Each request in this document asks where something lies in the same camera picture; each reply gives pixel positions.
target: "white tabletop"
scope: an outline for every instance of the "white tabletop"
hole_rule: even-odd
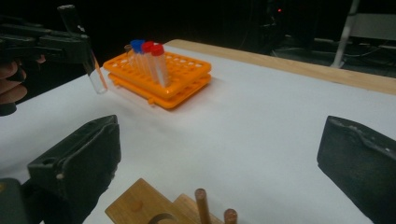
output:
[[[233,208],[240,224],[371,223],[319,170],[318,147],[330,115],[394,138],[395,95],[165,49],[211,63],[210,84],[172,111],[125,90],[97,95],[86,76],[39,95],[0,118],[0,177],[25,181],[30,161],[115,114],[122,159],[85,223],[111,223],[105,209],[140,177],[170,201],[204,188],[210,212]]]

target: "blue cap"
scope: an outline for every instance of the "blue cap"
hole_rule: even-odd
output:
[[[131,46],[132,49],[134,50],[134,53],[143,54],[143,50],[142,50],[143,43],[145,43],[145,40],[141,40],[141,39],[136,39],[131,41]]]

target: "test tube rack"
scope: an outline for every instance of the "test tube rack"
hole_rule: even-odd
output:
[[[133,183],[105,212],[115,224],[236,224],[237,221],[233,209],[224,212],[222,222],[208,212],[207,205],[203,207],[198,199],[195,202],[186,194],[179,195],[172,203],[143,178]]]
[[[165,109],[180,105],[211,80],[210,63],[167,51],[165,63],[170,79],[168,87],[162,87],[150,75],[139,73],[136,66],[129,64],[126,53],[106,61],[103,67],[115,86],[144,97],[150,105]]]

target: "red cap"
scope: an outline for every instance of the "red cap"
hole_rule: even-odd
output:
[[[158,44],[151,47],[151,55],[152,56],[160,56],[164,54],[163,45]]]
[[[145,53],[151,52],[151,47],[154,45],[154,41],[147,41],[142,44],[142,50]]]

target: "orange test tube rack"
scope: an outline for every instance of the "orange test tube rack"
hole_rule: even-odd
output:
[[[140,74],[128,63],[123,53],[104,63],[108,77],[115,86],[121,86],[148,100],[148,103],[172,109],[187,100],[211,80],[211,64],[172,52],[165,52],[165,63],[170,84],[162,87],[150,75]]]

